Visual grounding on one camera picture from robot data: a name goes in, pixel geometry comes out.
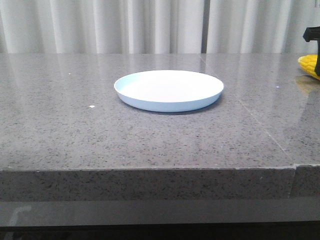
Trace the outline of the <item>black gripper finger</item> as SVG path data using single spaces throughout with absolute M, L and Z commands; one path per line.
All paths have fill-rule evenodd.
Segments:
M 317 59 L 314 72 L 317 77 L 320 76 L 320 27 L 307 27 L 303 34 L 303 39 L 306 42 L 317 41 Z

